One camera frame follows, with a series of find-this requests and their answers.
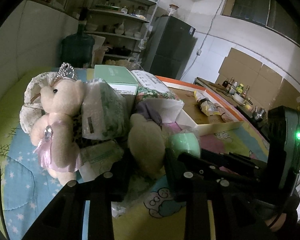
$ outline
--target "teddy bear's ear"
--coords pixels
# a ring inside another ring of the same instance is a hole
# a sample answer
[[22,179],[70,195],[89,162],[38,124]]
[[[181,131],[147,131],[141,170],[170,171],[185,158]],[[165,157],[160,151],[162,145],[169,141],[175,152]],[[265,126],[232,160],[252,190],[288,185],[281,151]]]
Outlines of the teddy bear's ear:
[[82,104],[83,97],[84,97],[84,84],[82,83],[81,80],[77,80],[75,82],[75,90],[76,90],[76,93],[77,93],[78,103]]

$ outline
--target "metal kettle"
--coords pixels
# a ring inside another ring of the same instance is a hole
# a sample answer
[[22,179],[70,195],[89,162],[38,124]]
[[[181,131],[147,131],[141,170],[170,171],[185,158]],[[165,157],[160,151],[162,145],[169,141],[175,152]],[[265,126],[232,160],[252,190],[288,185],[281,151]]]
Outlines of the metal kettle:
[[258,107],[255,106],[255,110],[252,112],[252,117],[257,122],[265,121],[267,119],[266,113],[267,111],[264,108],[259,107],[258,109]]

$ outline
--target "crown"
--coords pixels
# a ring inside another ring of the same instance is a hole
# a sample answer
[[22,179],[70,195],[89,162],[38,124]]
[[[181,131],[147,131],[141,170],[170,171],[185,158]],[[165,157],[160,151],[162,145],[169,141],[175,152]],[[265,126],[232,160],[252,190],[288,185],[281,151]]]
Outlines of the crown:
[[56,79],[72,79],[76,81],[78,74],[69,63],[62,63],[57,73]]

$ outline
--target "pink cloth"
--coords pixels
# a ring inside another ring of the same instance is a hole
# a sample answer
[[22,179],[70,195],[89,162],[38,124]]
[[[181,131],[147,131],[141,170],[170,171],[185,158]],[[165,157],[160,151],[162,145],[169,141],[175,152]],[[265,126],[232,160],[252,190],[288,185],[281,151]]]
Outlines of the pink cloth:
[[54,134],[53,130],[57,126],[64,126],[66,125],[64,122],[54,122],[52,127],[52,134],[48,140],[45,138],[39,141],[37,148],[34,150],[38,154],[38,162],[42,168],[51,168],[54,171],[58,172],[75,172],[77,171],[82,165],[82,160],[80,157],[80,149],[77,143],[73,142],[69,148],[69,153],[67,155],[67,159],[69,160],[69,164],[66,167],[60,168],[54,163],[52,156],[51,156],[51,145],[53,143]]

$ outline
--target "green box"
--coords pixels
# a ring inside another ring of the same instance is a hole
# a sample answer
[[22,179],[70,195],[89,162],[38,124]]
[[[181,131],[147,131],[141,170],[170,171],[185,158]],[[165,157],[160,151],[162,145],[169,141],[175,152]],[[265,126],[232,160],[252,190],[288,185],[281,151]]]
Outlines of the green box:
[[139,86],[135,76],[126,67],[95,65],[94,77],[104,79],[114,90],[125,97],[130,114]]

